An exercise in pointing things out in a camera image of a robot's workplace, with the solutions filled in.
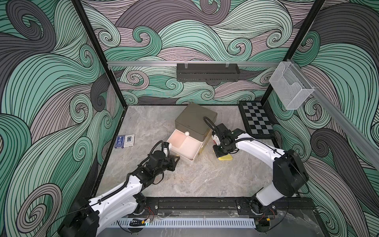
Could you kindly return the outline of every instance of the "vent grille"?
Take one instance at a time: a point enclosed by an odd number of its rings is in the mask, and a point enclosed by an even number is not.
[[[236,82],[240,77],[240,70],[235,63],[229,64],[202,64],[178,63],[176,67],[176,78],[179,82]]]
[[[129,226],[128,218],[121,218],[120,225],[124,228],[133,228]],[[254,219],[249,218],[163,218],[148,223],[144,228],[254,228]],[[114,222],[109,228],[120,228]]]

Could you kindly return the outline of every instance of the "red wire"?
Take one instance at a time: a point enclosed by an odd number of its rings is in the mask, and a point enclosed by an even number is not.
[[[147,216],[146,220],[150,217],[150,208],[149,208],[149,215]]]
[[[275,212],[274,212],[273,210],[271,210],[271,209],[270,209],[270,211],[272,211],[272,212],[273,212],[273,215],[274,215],[274,218],[273,218],[273,219],[275,219]]]
[[[265,215],[263,214],[263,216],[258,220],[258,221],[260,221],[260,220],[262,220],[263,219],[263,217],[265,217]]]
[[[150,207],[149,207],[149,210],[151,211],[151,213],[153,213],[153,220],[154,220],[154,212],[150,209]]]

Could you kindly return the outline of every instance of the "gray marble surface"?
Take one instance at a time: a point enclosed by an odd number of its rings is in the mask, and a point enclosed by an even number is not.
[[[216,125],[224,123],[230,130],[244,129],[238,106],[206,106],[218,113]],[[175,130],[175,119],[185,106],[129,106],[119,135],[135,134],[132,147],[113,147],[97,194],[100,195],[126,179],[127,173],[147,157],[159,140],[166,141]],[[261,140],[273,145],[271,140]],[[158,185],[143,190],[150,197],[178,196],[251,196],[272,180],[272,170],[245,151],[220,161],[210,140],[192,165],[180,160],[174,172],[166,171]]]

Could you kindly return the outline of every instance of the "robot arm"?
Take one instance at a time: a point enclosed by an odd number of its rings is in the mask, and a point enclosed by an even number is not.
[[[162,143],[161,151],[154,151]],[[126,181],[108,192],[86,200],[76,200],[57,232],[60,236],[94,237],[110,224],[131,213],[142,213],[146,197],[142,190],[153,184],[155,177],[166,170],[174,171],[178,156],[170,156],[169,143],[159,141]]]
[[[210,121],[206,117],[204,120],[207,124]],[[230,131],[224,124],[215,126],[211,123],[210,127],[213,129],[212,138],[216,143],[213,150],[217,157],[240,149],[254,155],[273,169],[273,181],[251,197],[251,206],[256,214],[265,212],[266,206],[279,198],[293,196],[308,181],[308,174],[295,151],[271,147],[241,129]]]

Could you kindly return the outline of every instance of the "yellow sponge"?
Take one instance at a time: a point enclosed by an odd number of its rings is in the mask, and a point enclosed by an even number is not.
[[[219,160],[233,160],[233,157],[230,154],[224,155],[218,158]]]

